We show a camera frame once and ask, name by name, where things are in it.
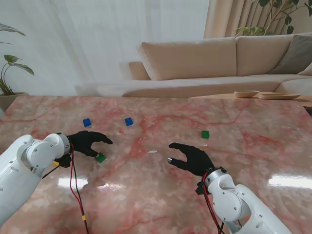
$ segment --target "beige curtain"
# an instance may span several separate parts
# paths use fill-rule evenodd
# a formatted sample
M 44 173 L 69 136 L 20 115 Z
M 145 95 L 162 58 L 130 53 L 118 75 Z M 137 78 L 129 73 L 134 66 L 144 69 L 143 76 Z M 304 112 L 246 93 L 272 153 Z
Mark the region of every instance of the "beige curtain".
M 252 0 L 210 0 L 204 38 L 234 37 L 239 27 L 264 26 L 269 5 L 261 7 Z M 284 19 L 276 20 L 270 30 L 285 34 Z

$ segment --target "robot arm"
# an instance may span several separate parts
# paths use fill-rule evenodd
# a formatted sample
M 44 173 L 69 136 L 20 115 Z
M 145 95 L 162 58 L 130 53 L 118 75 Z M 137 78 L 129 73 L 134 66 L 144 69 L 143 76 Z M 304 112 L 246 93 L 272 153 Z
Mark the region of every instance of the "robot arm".
M 44 140 L 24 135 L 0 156 L 0 226 L 29 199 L 54 159 L 69 150 L 64 134 L 50 134 Z
M 205 179 L 208 192 L 213 195 L 215 213 L 232 234 L 291 234 L 273 212 L 246 186 L 235 186 L 224 169 L 217 169 Z M 236 221 L 250 216 L 247 223 Z
M 185 162 L 170 157 L 170 164 L 203 177 L 204 191 L 199 187 L 196 192 L 203 194 L 208 188 L 213 195 L 214 211 L 231 234 L 292 234 L 249 188 L 236 186 L 225 169 L 215 168 L 203 150 L 179 143 L 169 147 L 180 150 L 187 158 Z M 237 220 L 247 216 L 250 218 L 243 227 L 236 225 Z

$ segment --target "wall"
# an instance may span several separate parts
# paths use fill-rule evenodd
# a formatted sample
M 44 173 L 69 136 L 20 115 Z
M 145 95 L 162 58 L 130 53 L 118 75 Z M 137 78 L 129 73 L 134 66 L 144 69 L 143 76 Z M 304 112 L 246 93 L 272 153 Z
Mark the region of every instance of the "wall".
M 118 96 L 132 82 L 128 62 L 140 60 L 143 41 L 202 39 L 207 0 L 9 0 L 0 22 L 27 36 L 0 32 L 0 58 L 22 58 L 35 76 L 10 68 L 16 92 L 31 95 L 87 95 L 84 87 L 105 87 Z
M 308 0 L 300 0 L 298 6 L 308 3 Z M 306 7 L 302 7 L 291 14 L 292 23 L 294 27 L 293 33 L 312 32 L 312 17 L 309 17 L 309 12 Z

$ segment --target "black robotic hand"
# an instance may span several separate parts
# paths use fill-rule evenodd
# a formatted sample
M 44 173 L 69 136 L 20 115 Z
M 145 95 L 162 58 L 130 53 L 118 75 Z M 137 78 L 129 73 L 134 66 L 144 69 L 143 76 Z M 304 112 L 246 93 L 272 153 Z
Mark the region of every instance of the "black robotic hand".
M 168 158 L 168 162 L 178 168 L 189 171 L 196 176 L 204 176 L 207 171 L 215 170 L 213 162 L 203 150 L 179 143 L 171 143 L 169 148 L 180 150 L 187 158 L 186 162 L 172 157 Z
M 91 149 L 94 142 L 107 143 L 111 145 L 113 142 L 104 134 L 97 132 L 82 131 L 68 136 L 69 142 L 73 144 L 74 150 L 81 152 L 90 157 L 96 157 L 98 152 Z
M 67 137 L 74 148 L 71 146 L 70 153 L 55 159 L 55 162 L 58 162 L 60 167 L 65 168 L 70 167 L 70 163 L 72 161 L 70 154 L 73 150 L 81 152 L 90 157 L 96 157 L 98 152 L 91 149 L 91 146 L 94 142 L 103 141 L 104 143 L 110 145 L 113 143 L 106 135 L 96 132 L 82 131 Z

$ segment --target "plate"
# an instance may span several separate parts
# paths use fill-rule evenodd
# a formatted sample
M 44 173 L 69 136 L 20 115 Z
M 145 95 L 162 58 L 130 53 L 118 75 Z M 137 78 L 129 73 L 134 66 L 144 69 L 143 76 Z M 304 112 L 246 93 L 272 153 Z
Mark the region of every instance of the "plate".
M 259 98 L 265 100 L 291 100 L 299 96 L 300 94 L 261 94 Z

